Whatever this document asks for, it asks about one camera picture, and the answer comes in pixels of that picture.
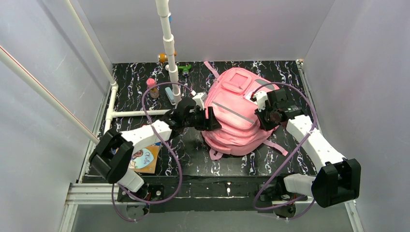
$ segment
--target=backpack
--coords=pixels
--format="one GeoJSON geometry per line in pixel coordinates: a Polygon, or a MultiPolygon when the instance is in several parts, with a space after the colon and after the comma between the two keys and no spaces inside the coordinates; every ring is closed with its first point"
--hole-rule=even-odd
{"type": "MultiPolygon", "coordinates": [[[[254,113],[258,105],[250,100],[252,92],[269,81],[243,68],[231,68],[219,75],[207,61],[204,64],[216,77],[204,102],[205,108],[212,106],[215,117],[222,125],[219,130],[202,131],[205,142],[211,147],[211,159],[219,160],[223,154],[244,156],[262,143],[286,156],[288,152],[283,147],[267,140],[278,127],[270,131],[260,129],[254,113]]],[[[279,87],[268,85],[260,91],[275,89],[279,87]]]]}

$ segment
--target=bottle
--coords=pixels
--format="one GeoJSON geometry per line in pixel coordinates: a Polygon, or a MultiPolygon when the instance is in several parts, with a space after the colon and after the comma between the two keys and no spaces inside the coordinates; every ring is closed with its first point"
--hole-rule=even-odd
{"type": "MultiPolygon", "coordinates": [[[[148,86],[148,88],[150,88],[150,87],[152,87],[152,86],[154,86],[154,85],[156,85],[157,83],[155,82],[155,80],[154,79],[152,79],[152,78],[148,78],[148,80],[146,81],[146,85],[148,86]]],[[[160,96],[160,91],[158,90],[158,86],[157,87],[155,87],[155,88],[153,88],[153,89],[151,89],[150,91],[149,91],[149,94],[150,94],[150,96],[152,97],[152,98],[158,98],[159,96],[160,96]]]]}

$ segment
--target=backpack strap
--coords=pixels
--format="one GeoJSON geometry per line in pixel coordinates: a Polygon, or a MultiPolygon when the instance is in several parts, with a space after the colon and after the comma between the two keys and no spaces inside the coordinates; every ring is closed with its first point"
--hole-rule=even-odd
{"type": "Polygon", "coordinates": [[[284,149],[283,147],[281,147],[279,144],[276,144],[274,142],[271,142],[269,140],[266,140],[264,142],[265,145],[268,145],[270,147],[273,147],[274,149],[280,151],[282,153],[283,156],[286,156],[288,154],[288,151],[286,149],[284,149]]]}
{"type": "Polygon", "coordinates": [[[217,152],[211,148],[209,150],[209,156],[211,157],[211,160],[219,160],[220,158],[222,158],[223,153],[217,152]]]}
{"type": "Polygon", "coordinates": [[[215,76],[215,78],[219,78],[219,73],[211,66],[208,61],[204,62],[205,66],[211,71],[211,73],[215,76]]]}

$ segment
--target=green valve handle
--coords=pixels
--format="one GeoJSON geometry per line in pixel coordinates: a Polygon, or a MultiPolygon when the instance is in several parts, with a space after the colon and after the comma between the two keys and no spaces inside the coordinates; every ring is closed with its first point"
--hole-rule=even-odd
{"type": "Polygon", "coordinates": [[[189,77],[190,76],[190,69],[192,68],[192,65],[188,66],[178,66],[179,70],[182,70],[182,75],[184,77],[189,77]]]}

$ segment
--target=marble tabletop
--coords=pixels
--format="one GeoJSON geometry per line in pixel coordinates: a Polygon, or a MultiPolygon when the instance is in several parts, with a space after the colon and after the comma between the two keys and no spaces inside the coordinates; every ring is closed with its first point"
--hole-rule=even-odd
{"type": "MultiPolygon", "coordinates": [[[[196,92],[208,91],[215,77],[203,62],[180,62],[179,66],[191,64],[190,76],[182,77],[180,82],[194,89],[196,92]]],[[[304,92],[301,76],[295,61],[226,61],[210,62],[210,64],[222,73],[232,67],[245,68],[255,74],[275,82],[288,83],[304,92]]],[[[169,81],[168,72],[160,63],[122,63],[114,65],[114,77],[119,85],[116,111],[140,111],[142,110],[141,98],[147,89],[146,80],[154,78],[157,83],[169,81]]],[[[306,108],[306,102],[294,91],[285,88],[294,100],[306,108]]],[[[158,99],[147,98],[147,109],[171,109],[165,87],[160,88],[158,99]]],[[[145,116],[116,118],[112,127],[117,131],[133,130],[148,124],[145,116]]],[[[104,123],[101,123],[100,134],[104,123]]],[[[269,138],[271,141],[283,146],[289,152],[296,147],[296,140],[282,127],[279,127],[269,138]]],[[[243,157],[224,155],[221,160],[212,161],[209,157],[209,146],[204,142],[201,133],[193,128],[185,129],[183,134],[171,141],[171,147],[178,155],[182,165],[182,173],[191,176],[266,176],[271,175],[286,159],[276,150],[266,145],[260,145],[256,150],[243,157]]],[[[316,170],[311,159],[303,149],[297,151],[295,156],[286,164],[281,173],[295,172],[301,174],[315,174],[316,170]]],[[[155,174],[158,176],[177,175],[176,162],[172,159],[168,150],[163,147],[160,150],[155,174]]],[[[99,182],[98,173],[90,169],[83,182],[99,182]]]]}

